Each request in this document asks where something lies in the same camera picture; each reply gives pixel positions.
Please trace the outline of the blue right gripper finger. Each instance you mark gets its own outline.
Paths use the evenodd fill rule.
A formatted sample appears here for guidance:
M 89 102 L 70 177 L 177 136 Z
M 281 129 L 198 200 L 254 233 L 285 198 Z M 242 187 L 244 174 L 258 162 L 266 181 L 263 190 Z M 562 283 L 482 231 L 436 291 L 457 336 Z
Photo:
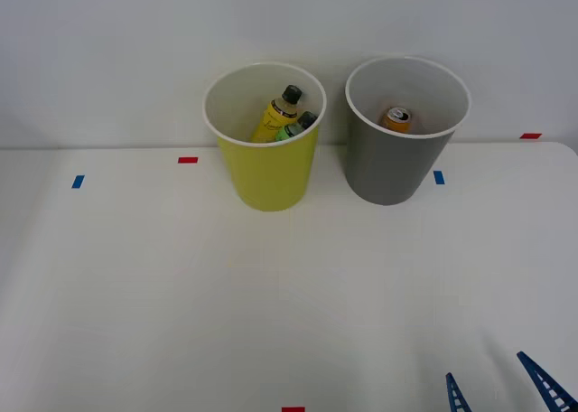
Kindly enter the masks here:
M 577 400 L 574 399 L 541 366 L 539 366 L 523 351 L 519 351 L 517 357 L 536 386 L 538 393 L 550 412 L 577 411 Z
M 450 405 L 451 412 L 471 412 L 471 407 L 466 401 L 465 397 L 461 393 L 461 390 L 454 378 L 454 376 L 448 372 L 445 376 L 446 388 L 448 394 L 448 401 Z

